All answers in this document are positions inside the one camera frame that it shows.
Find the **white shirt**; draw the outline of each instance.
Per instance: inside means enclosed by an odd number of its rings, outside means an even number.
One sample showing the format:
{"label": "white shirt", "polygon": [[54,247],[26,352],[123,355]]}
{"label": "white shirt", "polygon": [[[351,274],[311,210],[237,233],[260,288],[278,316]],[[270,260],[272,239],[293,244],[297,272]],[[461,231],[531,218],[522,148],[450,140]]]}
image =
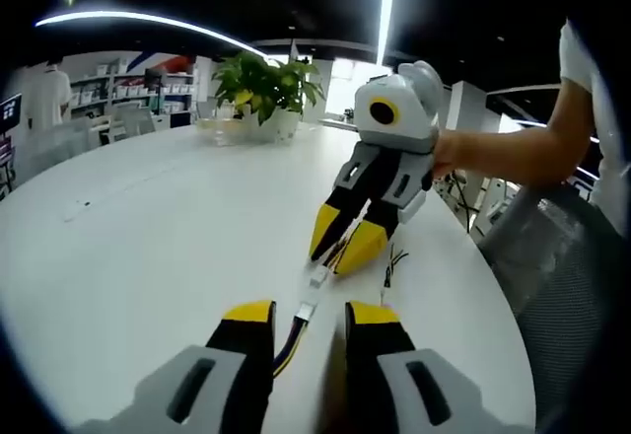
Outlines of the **white shirt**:
{"label": "white shirt", "polygon": [[70,102],[70,80],[57,66],[48,66],[34,78],[29,92],[27,117],[33,119],[33,131],[47,130],[63,122],[60,107]]}
{"label": "white shirt", "polygon": [[593,202],[621,235],[625,235],[628,189],[624,176],[622,143],[611,98],[602,76],[570,24],[561,29],[559,43],[561,77],[570,79],[592,94],[592,108],[602,160],[590,201]]}

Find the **potted plant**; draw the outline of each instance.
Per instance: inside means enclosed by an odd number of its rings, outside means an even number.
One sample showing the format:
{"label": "potted plant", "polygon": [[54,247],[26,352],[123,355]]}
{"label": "potted plant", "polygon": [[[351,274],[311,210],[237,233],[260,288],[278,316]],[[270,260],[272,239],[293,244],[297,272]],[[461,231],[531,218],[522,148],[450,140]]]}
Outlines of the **potted plant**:
{"label": "potted plant", "polygon": [[320,84],[307,80],[318,74],[312,64],[290,61],[269,65],[251,52],[240,52],[225,59],[213,74],[221,81],[217,89],[217,107],[228,101],[248,121],[256,140],[275,141],[291,138],[303,113],[305,99],[315,105],[324,99]]}

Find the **black ceiling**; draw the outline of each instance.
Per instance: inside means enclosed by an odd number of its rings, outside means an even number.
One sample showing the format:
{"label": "black ceiling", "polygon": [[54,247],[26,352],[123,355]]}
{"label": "black ceiling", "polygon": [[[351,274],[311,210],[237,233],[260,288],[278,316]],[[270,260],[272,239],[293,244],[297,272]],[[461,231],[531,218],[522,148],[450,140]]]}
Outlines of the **black ceiling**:
{"label": "black ceiling", "polygon": [[[99,20],[33,28],[61,11],[117,8],[167,16],[247,42],[287,37],[377,45],[381,0],[8,0],[14,9],[16,65],[51,52],[141,49],[214,55],[224,44],[171,27]],[[423,58],[446,84],[467,80],[486,91],[558,82],[563,0],[393,0],[389,49]],[[320,48],[315,56],[375,58]],[[386,63],[400,62],[386,57]]]}

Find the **white pot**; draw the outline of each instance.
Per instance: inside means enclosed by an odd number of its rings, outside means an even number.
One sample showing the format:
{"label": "white pot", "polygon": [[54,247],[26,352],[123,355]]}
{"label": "white pot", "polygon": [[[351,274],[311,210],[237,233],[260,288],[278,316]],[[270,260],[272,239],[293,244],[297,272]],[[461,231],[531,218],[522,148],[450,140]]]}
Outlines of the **white pot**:
{"label": "white pot", "polygon": [[259,125],[258,112],[244,115],[250,138],[253,141],[267,143],[292,139],[296,133],[299,118],[300,115],[294,111],[277,108],[272,116]]}

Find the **led light strip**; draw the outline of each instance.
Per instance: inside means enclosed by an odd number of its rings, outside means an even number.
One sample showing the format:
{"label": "led light strip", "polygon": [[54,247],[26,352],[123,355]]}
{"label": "led light strip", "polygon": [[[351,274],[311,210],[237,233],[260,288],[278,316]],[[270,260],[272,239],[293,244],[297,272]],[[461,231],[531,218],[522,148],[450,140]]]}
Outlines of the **led light strip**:
{"label": "led light strip", "polygon": [[254,54],[258,54],[263,58],[267,58],[267,54],[258,49],[255,49],[251,46],[248,46],[244,42],[240,42],[236,39],[232,39],[231,37],[222,35],[221,33],[213,32],[212,30],[208,30],[206,28],[201,28],[196,25],[192,25],[190,23],[180,22],[178,20],[172,20],[171,18],[157,17],[155,15],[147,15],[145,13],[134,13],[134,12],[108,12],[108,11],[95,11],[95,12],[76,12],[76,13],[65,13],[63,15],[56,15],[54,17],[45,18],[43,20],[35,23],[36,27],[41,27],[43,25],[51,25],[54,23],[62,23],[69,22],[72,20],[82,20],[88,18],[125,18],[131,20],[141,20],[144,22],[153,22],[153,23],[161,23],[163,25],[170,25],[172,27],[183,28],[185,30],[190,30],[196,33],[202,33],[203,35],[211,36],[220,41],[227,42],[234,46],[240,47],[241,49],[245,49],[246,51],[253,52]]}
{"label": "led light strip", "polygon": [[[546,125],[545,123],[540,123],[538,121],[528,121],[528,120],[513,120],[513,122],[518,123],[519,125],[529,125],[529,126],[538,126],[540,128],[545,128]],[[592,140],[594,143],[600,143],[600,140],[598,140],[597,138],[594,137],[590,137],[590,140]],[[580,171],[581,173],[583,173],[585,176],[588,176],[590,178],[592,178],[594,181],[598,181],[599,177],[596,175],[593,175],[592,173],[590,173],[587,170],[584,170],[583,168],[581,168],[580,166],[577,167],[577,171]]]}
{"label": "led light strip", "polygon": [[384,63],[386,53],[387,31],[390,28],[390,14],[392,13],[392,0],[382,0],[382,12],[379,19],[379,42],[377,46],[377,65]]}

